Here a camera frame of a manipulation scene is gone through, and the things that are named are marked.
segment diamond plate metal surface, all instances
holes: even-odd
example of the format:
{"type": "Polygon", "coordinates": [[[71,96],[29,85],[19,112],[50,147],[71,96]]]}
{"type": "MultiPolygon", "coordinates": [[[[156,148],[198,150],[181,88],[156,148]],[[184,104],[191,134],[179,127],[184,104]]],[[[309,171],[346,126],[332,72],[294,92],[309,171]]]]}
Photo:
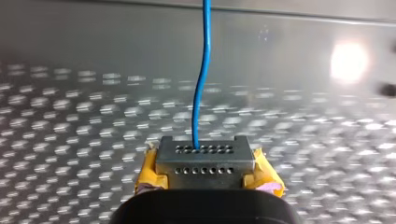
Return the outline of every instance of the diamond plate metal surface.
{"type": "MultiPolygon", "coordinates": [[[[107,223],[134,194],[147,142],[190,139],[193,81],[25,63],[1,73],[0,223],[107,223]]],[[[396,222],[384,99],[217,83],[204,99],[201,137],[263,147],[305,223],[396,222]]]]}

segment perforated metal plate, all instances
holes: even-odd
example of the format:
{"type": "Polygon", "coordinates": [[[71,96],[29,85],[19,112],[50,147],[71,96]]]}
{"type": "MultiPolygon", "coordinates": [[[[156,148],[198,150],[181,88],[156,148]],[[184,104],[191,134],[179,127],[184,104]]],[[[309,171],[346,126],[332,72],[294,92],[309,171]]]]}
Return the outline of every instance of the perforated metal plate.
{"type": "MultiPolygon", "coordinates": [[[[190,138],[190,102],[92,89],[117,82],[117,74],[22,63],[1,70],[9,78],[0,88],[2,223],[106,223],[134,194],[146,143],[190,138]],[[70,88],[78,83],[85,88],[70,88]]],[[[129,84],[191,91],[190,83],[169,79],[129,84]]],[[[251,95],[256,104],[206,100],[202,137],[246,134],[252,147],[263,146],[286,182],[286,200],[307,223],[396,220],[394,120],[348,114],[357,105],[351,96],[335,108],[324,106],[326,94],[312,94],[305,105],[299,92],[285,91],[277,105],[300,105],[288,111],[271,105],[278,97],[271,90],[219,90],[234,99],[251,95]]],[[[366,108],[381,105],[374,100],[366,108]]]]}

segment metal connector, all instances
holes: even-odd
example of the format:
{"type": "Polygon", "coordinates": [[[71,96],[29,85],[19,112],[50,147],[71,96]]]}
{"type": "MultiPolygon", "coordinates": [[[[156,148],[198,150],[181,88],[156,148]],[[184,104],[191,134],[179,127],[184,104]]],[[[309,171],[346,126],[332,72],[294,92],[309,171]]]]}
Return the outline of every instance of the metal connector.
{"type": "Polygon", "coordinates": [[[241,189],[244,175],[252,174],[254,158],[245,136],[233,141],[201,141],[193,149],[191,141],[161,140],[156,173],[167,175],[170,189],[241,189]]]}

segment yellow plastic clip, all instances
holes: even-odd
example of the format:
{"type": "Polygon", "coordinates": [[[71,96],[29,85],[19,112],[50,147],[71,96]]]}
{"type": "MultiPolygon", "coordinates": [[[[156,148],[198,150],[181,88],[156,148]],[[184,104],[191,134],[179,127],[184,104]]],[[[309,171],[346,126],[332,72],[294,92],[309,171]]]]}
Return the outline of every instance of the yellow plastic clip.
{"type": "Polygon", "coordinates": [[[252,175],[244,176],[244,188],[257,189],[264,184],[277,183],[279,188],[274,189],[274,194],[279,198],[282,197],[283,191],[285,190],[285,184],[262,154],[262,149],[258,148],[254,150],[253,155],[255,159],[254,172],[252,175]]]}

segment black object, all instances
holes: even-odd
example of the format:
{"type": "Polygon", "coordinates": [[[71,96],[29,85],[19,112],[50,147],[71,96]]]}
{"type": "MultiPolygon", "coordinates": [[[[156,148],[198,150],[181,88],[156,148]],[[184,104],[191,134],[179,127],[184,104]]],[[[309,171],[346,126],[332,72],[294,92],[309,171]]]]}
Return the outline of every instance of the black object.
{"type": "Polygon", "coordinates": [[[134,196],[110,224],[300,224],[275,195],[249,189],[167,189],[134,196]]]}
{"type": "Polygon", "coordinates": [[[382,83],[379,86],[379,94],[389,98],[396,97],[396,85],[390,83],[382,83]]]}
{"type": "Polygon", "coordinates": [[[240,189],[252,174],[254,158],[246,136],[231,141],[191,141],[162,138],[155,161],[156,173],[167,175],[169,189],[240,189]]]}

